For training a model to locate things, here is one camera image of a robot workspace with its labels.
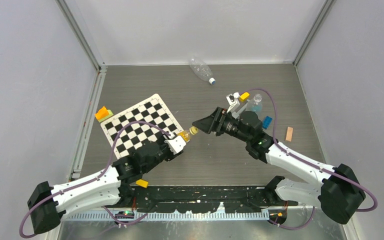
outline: checkerboard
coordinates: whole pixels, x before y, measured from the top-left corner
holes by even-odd
[[[157,125],[164,131],[174,132],[175,134],[183,131],[182,126],[180,126],[170,112],[160,95],[154,94],[100,124],[111,146],[117,136],[117,132],[132,121],[145,121]],[[148,125],[130,125],[121,133],[120,139],[116,142],[115,156],[117,159],[127,156],[129,151],[141,147],[142,141],[145,139],[155,142],[161,135],[160,131]]]

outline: white wall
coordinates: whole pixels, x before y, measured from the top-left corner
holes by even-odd
[[[355,214],[361,239],[384,239],[384,1],[336,1],[298,72],[327,160],[378,198]]]
[[[0,1],[0,240],[38,183],[66,181],[95,76],[55,1]]]
[[[107,65],[291,63],[325,2],[71,1]]]

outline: plastic bottle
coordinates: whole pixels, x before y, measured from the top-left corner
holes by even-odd
[[[208,65],[201,59],[191,57],[189,59],[189,66],[200,79],[209,82],[211,85],[216,83],[216,80],[213,78],[213,72],[211,72]]]
[[[248,102],[248,105],[246,105],[247,111],[252,111],[257,114],[258,117],[260,117],[261,112],[263,110],[263,97],[261,94],[256,94],[252,100]]]
[[[189,130],[181,131],[177,135],[181,136],[185,142],[189,142],[191,140],[191,136],[197,133],[198,133],[198,128],[191,126]]]

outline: bottle with yellow liquid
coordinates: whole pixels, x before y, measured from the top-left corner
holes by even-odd
[[[197,133],[198,133],[198,128],[191,126],[189,130],[181,131],[177,135],[181,136],[185,142],[189,142],[191,140],[191,136]]]

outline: beige rectangular object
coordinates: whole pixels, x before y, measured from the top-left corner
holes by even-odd
[[[286,138],[285,140],[288,141],[288,142],[292,142],[292,132],[294,131],[294,129],[290,126],[287,127],[287,131],[286,131]]]

